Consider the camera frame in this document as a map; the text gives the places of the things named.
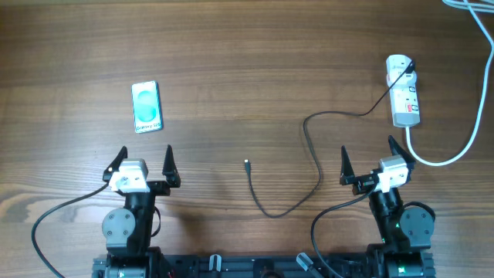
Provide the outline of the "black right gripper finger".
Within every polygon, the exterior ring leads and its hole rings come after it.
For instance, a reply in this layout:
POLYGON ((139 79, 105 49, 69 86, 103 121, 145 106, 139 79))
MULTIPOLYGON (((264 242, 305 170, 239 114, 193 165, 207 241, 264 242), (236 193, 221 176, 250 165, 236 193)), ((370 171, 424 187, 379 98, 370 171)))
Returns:
POLYGON ((354 183, 355 174, 352 168, 349 155, 345 146, 341 147, 341 169, 340 169, 340 184, 351 185, 354 183))
POLYGON ((407 164, 408 169, 414 170, 416 160, 404 148, 402 148, 400 144, 391 135, 388 136, 388 143, 391 149, 391 153, 393 155, 402 156, 407 164))

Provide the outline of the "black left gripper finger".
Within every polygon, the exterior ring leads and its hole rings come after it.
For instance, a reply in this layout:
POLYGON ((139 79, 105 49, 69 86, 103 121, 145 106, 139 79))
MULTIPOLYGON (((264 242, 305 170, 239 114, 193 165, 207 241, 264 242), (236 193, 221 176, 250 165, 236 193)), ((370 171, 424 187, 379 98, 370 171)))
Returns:
POLYGON ((118 155, 113 159, 113 161, 107 166, 107 168, 103 172, 103 181, 104 182, 109 182, 113 173, 118 171, 121 163, 123 162, 124 159, 128 157, 128 152, 127 152, 127 147, 123 146, 118 155))
POLYGON ((166 182, 170 188, 181 187, 181 177, 174 161, 173 149, 171 145, 167 146, 162 175, 166 178, 166 182))

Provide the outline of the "Galaxy smartphone teal screen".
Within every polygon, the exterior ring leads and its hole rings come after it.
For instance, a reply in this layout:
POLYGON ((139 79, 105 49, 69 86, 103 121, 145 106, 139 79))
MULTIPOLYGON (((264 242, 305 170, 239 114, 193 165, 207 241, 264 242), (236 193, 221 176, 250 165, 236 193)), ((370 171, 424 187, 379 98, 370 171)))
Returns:
POLYGON ((156 81, 131 86, 134 130, 137 134, 159 131, 163 127, 161 100, 156 81))

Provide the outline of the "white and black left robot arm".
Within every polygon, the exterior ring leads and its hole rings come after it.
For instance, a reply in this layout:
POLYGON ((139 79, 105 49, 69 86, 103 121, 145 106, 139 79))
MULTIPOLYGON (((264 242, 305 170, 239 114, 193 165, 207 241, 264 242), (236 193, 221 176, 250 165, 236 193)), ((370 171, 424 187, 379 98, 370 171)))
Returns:
POLYGON ((174 277, 174 267, 151 238, 160 228, 153 228, 153 217, 160 215, 155 205, 158 196, 169 196, 172 188, 181 186, 172 146, 164 157, 163 181, 149 181, 145 160, 128 157, 123 146, 103 172, 113 192, 124 197, 124 206, 110 211, 103 219, 102 233, 107 256, 93 261, 92 276, 99 278, 174 277))

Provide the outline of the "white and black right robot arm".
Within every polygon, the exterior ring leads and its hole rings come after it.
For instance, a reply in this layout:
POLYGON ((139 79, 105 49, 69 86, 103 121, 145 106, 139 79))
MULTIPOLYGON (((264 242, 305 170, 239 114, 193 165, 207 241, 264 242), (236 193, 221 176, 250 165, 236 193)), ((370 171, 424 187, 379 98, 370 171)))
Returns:
POLYGON ((411 180, 416 160, 390 136, 391 156, 382 158, 367 175, 356 175, 345 147, 341 148, 340 183, 354 195, 369 199, 381 235, 380 244, 367 247, 375 277, 436 276, 431 248, 435 212, 421 202, 404 203, 398 189, 411 180))

